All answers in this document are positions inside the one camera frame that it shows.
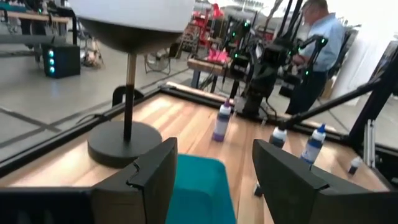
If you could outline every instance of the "lamp shade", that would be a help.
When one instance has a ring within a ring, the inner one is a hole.
[[[129,54],[169,46],[185,30],[195,0],[70,0],[83,27],[105,45]]]

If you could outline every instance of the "wooden board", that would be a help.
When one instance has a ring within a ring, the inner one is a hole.
[[[32,19],[36,21],[49,21],[49,16],[40,15],[34,12],[7,12],[8,17],[19,18],[19,19]],[[59,17],[53,16],[53,22],[60,22],[60,23],[68,23],[70,18],[68,17]]]
[[[253,139],[268,139],[272,126],[232,117],[224,143],[211,140],[217,110],[167,95],[157,95],[134,109],[134,120],[153,125],[164,139],[178,138],[179,153],[217,158],[224,163],[234,209],[241,224],[273,223],[264,198],[253,196],[256,175]],[[87,153],[87,134],[0,179],[1,186],[87,186],[116,169],[101,166]],[[284,150],[299,156],[307,136],[289,132]],[[387,190],[371,170],[361,165],[354,177],[346,173],[356,154],[326,143],[315,165],[370,190]]]
[[[198,70],[201,72],[212,73],[214,75],[224,75],[225,68],[221,65],[213,64],[211,62],[203,62],[194,58],[188,59],[188,68]]]
[[[213,99],[221,101],[221,102],[226,101],[226,98],[223,97],[223,96],[219,96],[219,95],[216,95],[214,93],[208,93],[208,92],[205,92],[205,91],[201,91],[201,90],[198,90],[198,89],[195,89],[195,88],[192,88],[192,87],[189,87],[189,86],[181,85],[181,84],[178,84],[178,83],[167,82],[166,85],[169,85],[169,86],[175,87],[178,90],[186,91],[186,92],[193,93],[193,94],[196,94],[196,95],[204,96],[204,97],[207,97],[207,98],[213,98]],[[229,102],[231,103],[231,105],[234,105],[234,100],[233,99],[230,99]],[[278,116],[280,116],[281,118],[285,118],[285,119],[289,119],[291,117],[291,115],[289,115],[289,114],[280,114],[280,113],[278,114]],[[314,128],[319,128],[322,125],[322,124],[320,124],[318,122],[310,121],[310,120],[302,121],[302,123],[306,124],[306,125],[309,125],[309,126],[313,126]],[[326,125],[326,130],[332,131],[332,132],[336,132],[337,131],[334,127],[329,126],[329,125]]]

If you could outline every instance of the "table lamp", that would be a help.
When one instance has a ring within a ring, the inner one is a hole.
[[[128,54],[124,121],[95,127],[88,153],[96,162],[123,168],[162,142],[153,127],[132,121],[137,54],[170,46],[185,30],[195,0],[71,0],[83,27],[100,42]]]

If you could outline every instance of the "table leg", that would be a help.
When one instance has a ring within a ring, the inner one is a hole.
[[[214,91],[216,90],[216,86],[217,86],[217,76],[215,75],[213,77],[213,82],[211,83],[210,93],[214,93]]]
[[[200,79],[200,71],[199,70],[194,70],[193,71],[193,76],[192,76],[192,81],[191,81],[191,87],[192,88],[199,88],[199,79]]]
[[[230,99],[234,99],[235,98],[236,93],[238,92],[238,88],[239,88],[239,81],[234,80],[234,84],[232,85],[231,94],[229,96]]]

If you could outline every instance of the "black lamp base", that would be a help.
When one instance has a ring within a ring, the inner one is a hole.
[[[101,165],[124,168],[162,143],[162,136],[153,127],[132,122],[131,141],[123,140],[124,122],[112,121],[93,128],[88,138],[88,154]]]

